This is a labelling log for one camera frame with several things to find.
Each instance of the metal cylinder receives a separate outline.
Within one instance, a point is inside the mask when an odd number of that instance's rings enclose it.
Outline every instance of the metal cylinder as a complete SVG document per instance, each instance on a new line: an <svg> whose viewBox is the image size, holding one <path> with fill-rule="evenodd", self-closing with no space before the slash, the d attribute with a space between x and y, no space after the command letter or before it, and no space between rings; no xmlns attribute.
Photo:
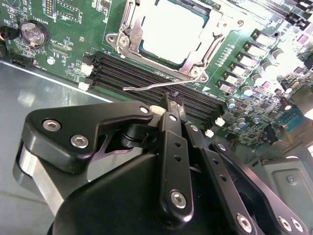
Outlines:
<svg viewBox="0 0 313 235"><path fill-rule="evenodd" d="M259 73L253 75L251 79L256 86L262 86L265 83L265 79Z"/></svg>
<svg viewBox="0 0 313 235"><path fill-rule="evenodd" d="M290 92L292 92L292 88L289 85L287 80L282 80L280 82L280 85L282 86L282 88L284 89L285 93L289 94Z"/></svg>
<svg viewBox="0 0 313 235"><path fill-rule="evenodd" d="M283 52L283 50L281 49L277 49L275 51L273 51L272 56L274 57L275 60L277 60L278 63L281 63L282 61L285 60L285 54Z"/></svg>
<svg viewBox="0 0 313 235"><path fill-rule="evenodd" d="M237 120L237 123L239 128L243 128L246 125L246 120L244 117L241 117Z"/></svg>
<svg viewBox="0 0 313 235"><path fill-rule="evenodd" d="M244 94L244 96L249 97L252 96L252 89L250 86L244 86L241 88L242 93Z"/></svg>
<svg viewBox="0 0 313 235"><path fill-rule="evenodd" d="M279 102L283 106L284 110L291 109L291 103L285 97L281 98Z"/></svg>
<svg viewBox="0 0 313 235"><path fill-rule="evenodd" d="M236 108L235 99L229 99L229 100L227 101L227 104L228 104L228 107L229 107L230 109Z"/></svg>
<svg viewBox="0 0 313 235"><path fill-rule="evenodd" d="M238 133L240 131L240 128L238 126L238 124L234 123L233 124L233 132Z"/></svg>
<svg viewBox="0 0 313 235"><path fill-rule="evenodd" d="M270 61L264 62L262 68L267 75L275 76L277 74L277 66L273 65Z"/></svg>

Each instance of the hole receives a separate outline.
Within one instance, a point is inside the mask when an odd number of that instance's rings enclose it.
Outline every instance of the hole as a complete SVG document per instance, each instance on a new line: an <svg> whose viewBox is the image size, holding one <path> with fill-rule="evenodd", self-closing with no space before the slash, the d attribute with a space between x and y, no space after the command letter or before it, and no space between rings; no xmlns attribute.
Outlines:
<svg viewBox="0 0 313 235"><path fill-rule="evenodd" d="M76 138L75 141L78 142L78 143L84 143L83 138L80 138L80 137Z"/></svg>
<svg viewBox="0 0 313 235"><path fill-rule="evenodd" d="M146 142L147 142L147 143L154 143L154 142L157 140L156 137L154 137L154 136L149 136L148 133L146 133L146 136L147 136L147 138L146 138Z"/></svg>
<svg viewBox="0 0 313 235"><path fill-rule="evenodd" d="M48 123L48 127L51 127L51 128L56 128L57 127L57 125L55 124L55 123L53 123L53 122L49 122Z"/></svg>
<svg viewBox="0 0 313 235"><path fill-rule="evenodd" d="M275 38L278 38L279 35L280 35L280 32L275 32L275 33L274 33L274 37L275 37Z"/></svg>
<svg viewBox="0 0 313 235"><path fill-rule="evenodd" d="M147 114L149 112L148 109L146 109L145 107L142 107L142 106L140 107L140 110L141 110L141 112L143 112L145 114Z"/></svg>
<svg viewBox="0 0 313 235"><path fill-rule="evenodd" d="M114 38L112 37L112 36L109 36L109 38L108 38L108 40L109 40L109 42L114 42Z"/></svg>
<svg viewBox="0 0 313 235"><path fill-rule="evenodd" d="M179 163L182 161L181 158L180 158L179 156L177 156L177 155L176 155L174 158L175 158L175 160L178 161Z"/></svg>
<svg viewBox="0 0 313 235"><path fill-rule="evenodd" d="M227 178L226 178L225 176L223 176L223 175L221 175L220 178L221 178L224 182L227 181Z"/></svg>

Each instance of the black metal bracket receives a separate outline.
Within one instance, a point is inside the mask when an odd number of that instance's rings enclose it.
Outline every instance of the black metal bracket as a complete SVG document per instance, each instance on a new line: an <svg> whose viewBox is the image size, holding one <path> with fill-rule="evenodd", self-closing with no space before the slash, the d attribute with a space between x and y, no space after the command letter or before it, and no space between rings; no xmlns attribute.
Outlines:
<svg viewBox="0 0 313 235"><path fill-rule="evenodd" d="M183 120L183 104L173 105L167 96L163 107L167 112L162 115L153 114L141 102L34 111L25 120L15 166L24 177L15 173L16 179L29 182L31 177L58 216L62 200L71 200L74 191L93 185L86 181L92 159L141 147L149 158L157 158L153 214L163 227L184 229L199 220L194 210L199 199L193 198L189 169L196 164L202 186L211 190L211 196L201 200L216 201L228 231L308 234L303 222L230 149L221 143L207 145L200 129ZM44 184L53 187L58 204L45 195Z"/></svg>

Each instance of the screw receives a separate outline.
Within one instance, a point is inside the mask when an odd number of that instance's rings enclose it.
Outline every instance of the screw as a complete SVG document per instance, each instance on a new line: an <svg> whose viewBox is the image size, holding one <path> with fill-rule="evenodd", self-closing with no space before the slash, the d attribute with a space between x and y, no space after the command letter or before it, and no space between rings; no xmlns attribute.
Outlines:
<svg viewBox="0 0 313 235"><path fill-rule="evenodd" d="M299 230L300 232L303 232L303 227L301 226L301 224L298 221L296 221L294 218L291 218L291 221L293 222L293 224L297 230Z"/></svg>
<svg viewBox="0 0 313 235"><path fill-rule="evenodd" d="M89 141L85 136L75 135L70 138L70 143L76 148L86 148Z"/></svg>
<svg viewBox="0 0 313 235"><path fill-rule="evenodd" d="M260 123L260 118L255 117L255 118L253 119L253 123L254 123L254 124L259 124L259 123Z"/></svg>
<svg viewBox="0 0 313 235"><path fill-rule="evenodd" d="M47 131L58 131L61 129L61 124L56 120L48 119L43 122L43 127Z"/></svg>
<svg viewBox="0 0 313 235"><path fill-rule="evenodd" d="M179 209L184 209L187 206L186 198L178 191L171 193L171 200L173 204Z"/></svg>
<svg viewBox="0 0 313 235"><path fill-rule="evenodd" d="M123 36L119 39L119 43L121 44L122 47L127 47L129 44L129 38L126 36Z"/></svg>
<svg viewBox="0 0 313 235"><path fill-rule="evenodd" d="M297 179L294 175L287 176L287 181L292 185L295 185L297 183Z"/></svg>
<svg viewBox="0 0 313 235"><path fill-rule="evenodd" d="M146 109L145 107L140 107L140 111L147 114L149 112L148 109Z"/></svg>
<svg viewBox="0 0 313 235"><path fill-rule="evenodd" d="M222 145L221 143L218 143L217 145L218 145L218 147L219 147L222 151L226 151L224 145Z"/></svg>
<svg viewBox="0 0 313 235"><path fill-rule="evenodd" d="M192 77L198 77L199 73L200 73L200 68L199 67L193 67L190 70L190 76L192 76Z"/></svg>
<svg viewBox="0 0 313 235"><path fill-rule="evenodd" d="M197 127L196 127L196 126L191 125L190 127L191 127L191 129L193 129L194 131L198 131L198 129L197 129Z"/></svg>
<svg viewBox="0 0 313 235"><path fill-rule="evenodd" d="M238 20L238 21L237 21L237 24L239 25L239 27L241 27L241 26L244 25L244 21L243 21L243 20Z"/></svg>
<svg viewBox="0 0 313 235"><path fill-rule="evenodd" d="M170 115L170 119L173 120L173 121L177 120L177 118L175 116L173 116L173 115Z"/></svg>
<svg viewBox="0 0 313 235"><path fill-rule="evenodd" d="M247 232L250 233L252 232L252 226L249 222L249 220L244 217L242 214L237 214L237 221L239 225Z"/></svg>
<svg viewBox="0 0 313 235"><path fill-rule="evenodd" d="M280 224L289 232L292 231L290 224L282 217L279 217Z"/></svg>

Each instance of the mounting screw hole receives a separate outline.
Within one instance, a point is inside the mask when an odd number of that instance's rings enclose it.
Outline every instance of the mounting screw hole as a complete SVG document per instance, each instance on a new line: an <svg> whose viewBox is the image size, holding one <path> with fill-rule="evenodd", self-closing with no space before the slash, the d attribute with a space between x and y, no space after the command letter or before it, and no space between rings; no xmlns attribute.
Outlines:
<svg viewBox="0 0 313 235"><path fill-rule="evenodd" d="M227 181L227 178L226 178L225 176L223 176L223 175L221 175L220 178L221 178L224 182Z"/></svg>
<svg viewBox="0 0 313 235"><path fill-rule="evenodd" d="M114 38L113 38L112 36L109 36L109 37L108 37L108 40L109 40L109 42L111 42L111 43L114 42Z"/></svg>
<svg viewBox="0 0 313 235"><path fill-rule="evenodd" d="M274 36L275 38L278 38L278 37L280 36L280 32L274 32L273 36Z"/></svg>
<svg viewBox="0 0 313 235"><path fill-rule="evenodd" d="M174 158L175 158L175 160L178 161L179 163L182 161L181 158L180 158L179 156L177 156L177 155L176 155Z"/></svg>

